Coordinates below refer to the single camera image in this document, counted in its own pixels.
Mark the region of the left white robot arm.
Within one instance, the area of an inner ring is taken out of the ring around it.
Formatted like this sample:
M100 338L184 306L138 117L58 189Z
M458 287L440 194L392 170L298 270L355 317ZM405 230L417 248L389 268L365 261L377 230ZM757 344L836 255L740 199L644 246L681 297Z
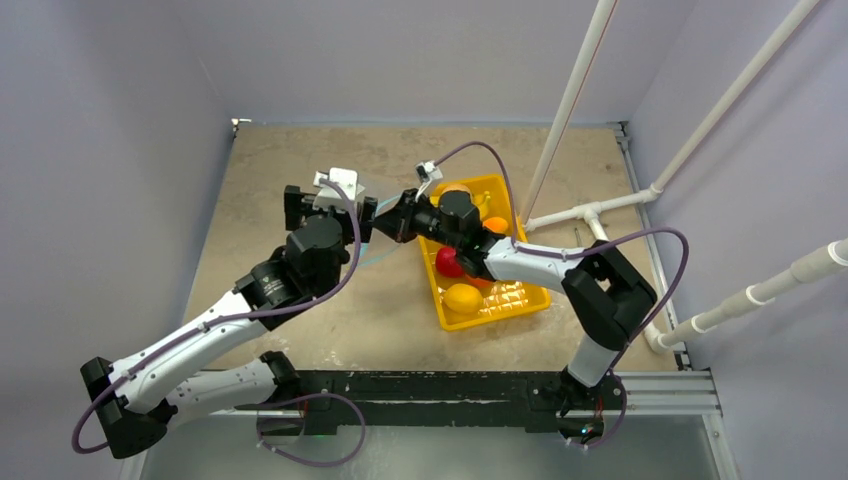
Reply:
M79 454L137 455L172 427L230 407L300 403L300 378L281 352L217 372L203 367L328 301L350 281L371 238L378 202L337 182L284 192L284 245L237 280L208 310L128 357L96 357L81 375L91 398L74 426Z

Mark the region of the clear zip bag blue zipper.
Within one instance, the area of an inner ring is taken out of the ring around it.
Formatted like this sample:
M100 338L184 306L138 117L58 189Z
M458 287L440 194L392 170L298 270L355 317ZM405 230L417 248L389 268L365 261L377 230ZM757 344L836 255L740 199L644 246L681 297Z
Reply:
M379 216L389 211L394 207L400 198L399 194L381 200L377 204L376 215ZM374 265L395 252L400 247L400 244L383 235L376 229L372 231L370 241L363 243L360 249L359 268Z

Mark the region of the red apple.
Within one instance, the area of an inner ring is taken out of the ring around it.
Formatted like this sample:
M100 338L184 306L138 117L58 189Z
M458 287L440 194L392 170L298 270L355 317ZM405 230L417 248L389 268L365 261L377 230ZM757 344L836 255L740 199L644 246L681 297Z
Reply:
M436 271L444 277L461 278L465 275L458 261L457 251L452 247L441 247L436 253L434 265Z

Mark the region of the orange peach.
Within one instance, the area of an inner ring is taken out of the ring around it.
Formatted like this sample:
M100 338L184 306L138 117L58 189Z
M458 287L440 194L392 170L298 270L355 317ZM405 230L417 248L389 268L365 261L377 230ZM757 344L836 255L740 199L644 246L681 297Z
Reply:
M439 197L441 197L445 194L451 193L451 192L460 192L460 193L463 193L463 194L465 194L469 197L472 196L471 190L466 185L461 184L461 183L453 183L453 184L446 185L441 190L441 192L439 193Z

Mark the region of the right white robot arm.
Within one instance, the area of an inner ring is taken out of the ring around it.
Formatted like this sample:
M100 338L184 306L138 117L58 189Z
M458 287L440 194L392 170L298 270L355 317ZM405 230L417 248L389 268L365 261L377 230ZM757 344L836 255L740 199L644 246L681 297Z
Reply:
M584 335L553 392L561 413L599 407L602 381L657 301L653 287L611 243L558 250L519 242L485 227L465 192L445 193L432 204L407 190L394 207L375 217L373 226L397 243L423 237L454 249L470 277L565 295Z

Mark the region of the yellow lemon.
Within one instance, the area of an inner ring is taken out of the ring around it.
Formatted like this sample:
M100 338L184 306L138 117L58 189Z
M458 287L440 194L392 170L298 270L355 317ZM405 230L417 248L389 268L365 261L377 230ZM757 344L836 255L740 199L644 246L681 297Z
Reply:
M473 285L454 284L443 292L442 303L457 314L472 315L483 306L483 296Z

